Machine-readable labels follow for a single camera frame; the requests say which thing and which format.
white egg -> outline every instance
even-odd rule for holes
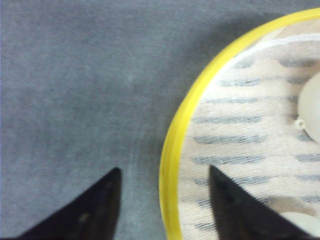
[[[320,237],[320,219],[299,212],[284,212],[281,216],[304,230],[306,233]]]
[[[320,73],[304,85],[298,99],[298,114],[296,125],[320,143]]]

yellow rim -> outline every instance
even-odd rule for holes
[[[262,36],[278,28],[316,18],[320,18],[320,8],[295,12],[249,31],[221,51],[196,79],[174,115],[162,149],[159,198],[168,240],[182,240],[178,212],[179,161],[190,119],[208,83],[230,59]]]

gray carpet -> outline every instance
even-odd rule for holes
[[[113,167],[116,240],[163,240],[169,124],[228,43],[319,0],[2,0],[1,235],[15,236]]]

